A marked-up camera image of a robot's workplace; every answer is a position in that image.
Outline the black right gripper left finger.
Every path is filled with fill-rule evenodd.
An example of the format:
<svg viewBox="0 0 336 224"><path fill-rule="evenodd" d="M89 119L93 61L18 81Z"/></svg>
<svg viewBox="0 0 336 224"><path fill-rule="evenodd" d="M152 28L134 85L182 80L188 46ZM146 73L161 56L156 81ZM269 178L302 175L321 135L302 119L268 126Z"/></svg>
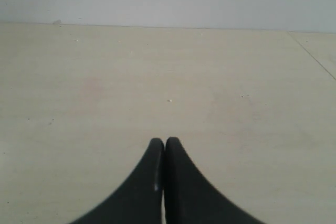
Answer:
<svg viewBox="0 0 336 224"><path fill-rule="evenodd" d="M164 144L153 138L118 189L73 223L162 223L163 162Z"/></svg>

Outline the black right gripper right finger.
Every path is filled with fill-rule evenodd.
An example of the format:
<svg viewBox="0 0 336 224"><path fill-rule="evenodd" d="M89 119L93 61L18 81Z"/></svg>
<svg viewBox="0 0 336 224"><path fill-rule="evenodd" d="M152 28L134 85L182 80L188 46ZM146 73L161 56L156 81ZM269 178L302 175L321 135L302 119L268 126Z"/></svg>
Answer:
<svg viewBox="0 0 336 224"><path fill-rule="evenodd" d="M165 146L164 206L167 223L262 223L203 176L177 137Z"/></svg>

